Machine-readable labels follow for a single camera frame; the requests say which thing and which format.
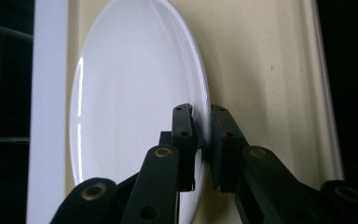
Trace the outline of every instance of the black metal bracket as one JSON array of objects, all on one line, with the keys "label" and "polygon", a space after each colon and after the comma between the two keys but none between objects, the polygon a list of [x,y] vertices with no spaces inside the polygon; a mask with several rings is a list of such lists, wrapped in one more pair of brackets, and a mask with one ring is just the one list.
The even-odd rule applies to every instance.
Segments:
[{"label": "black metal bracket", "polygon": [[[52,223],[177,223],[179,192],[193,190],[195,154],[205,146],[189,104],[172,112],[141,171],[116,185],[92,178],[74,188]],[[212,105],[213,187],[236,193],[243,223],[358,223],[358,191],[328,181],[321,191],[290,173],[273,151],[249,146],[229,111]]]}]

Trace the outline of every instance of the white panel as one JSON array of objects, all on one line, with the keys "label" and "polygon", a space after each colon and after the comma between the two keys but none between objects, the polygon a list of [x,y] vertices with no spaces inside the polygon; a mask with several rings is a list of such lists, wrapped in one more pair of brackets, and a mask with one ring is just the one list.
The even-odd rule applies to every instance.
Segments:
[{"label": "white panel", "polygon": [[27,223],[49,223],[64,198],[68,1],[35,2]]}]

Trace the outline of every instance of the brass screw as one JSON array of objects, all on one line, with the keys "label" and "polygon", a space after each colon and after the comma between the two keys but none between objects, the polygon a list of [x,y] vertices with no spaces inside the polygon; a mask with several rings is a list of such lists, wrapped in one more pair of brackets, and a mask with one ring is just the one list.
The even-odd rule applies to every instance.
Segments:
[{"label": "brass screw", "polygon": [[97,182],[83,189],[81,196],[86,201],[94,201],[101,198],[106,193],[106,185]]},{"label": "brass screw", "polygon": [[166,147],[161,147],[155,150],[155,155],[157,157],[169,157],[173,154],[173,152]]},{"label": "brass screw", "polygon": [[336,186],[334,192],[341,198],[352,203],[358,203],[358,191],[345,186]]},{"label": "brass screw", "polygon": [[260,158],[260,159],[266,158],[268,155],[267,151],[265,151],[261,148],[252,149],[250,151],[250,153],[252,156],[254,156],[256,158]]}]

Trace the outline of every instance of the white plate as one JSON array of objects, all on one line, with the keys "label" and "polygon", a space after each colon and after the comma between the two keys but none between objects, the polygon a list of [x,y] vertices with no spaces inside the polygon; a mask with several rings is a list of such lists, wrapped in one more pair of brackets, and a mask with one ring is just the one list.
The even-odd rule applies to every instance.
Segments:
[{"label": "white plate", "polygon": [[[111,2],[92,26],[76,69],[70,150],[76,184],[98,176],[120,183],[139,172],[145,153],[172,129],[172,109],[193,105],[210,138],[203,63],[185,22],[165,0]],[[196,158],[196,190],[181,195],[180,221],[191,222],[206,164]]]}]

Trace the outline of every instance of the dark background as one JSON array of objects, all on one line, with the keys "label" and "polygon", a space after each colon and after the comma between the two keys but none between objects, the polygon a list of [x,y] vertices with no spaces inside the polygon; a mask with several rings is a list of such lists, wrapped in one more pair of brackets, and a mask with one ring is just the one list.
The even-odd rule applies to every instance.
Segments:
[{"label": "dark background", "polygon": [[[318,7],[341,159],[358,188],[358,0]],[[32,35],[34,1],[0,0],[0,26]],[[0,31],[0,223],[25,222],[32,47],[32,38]]]}]

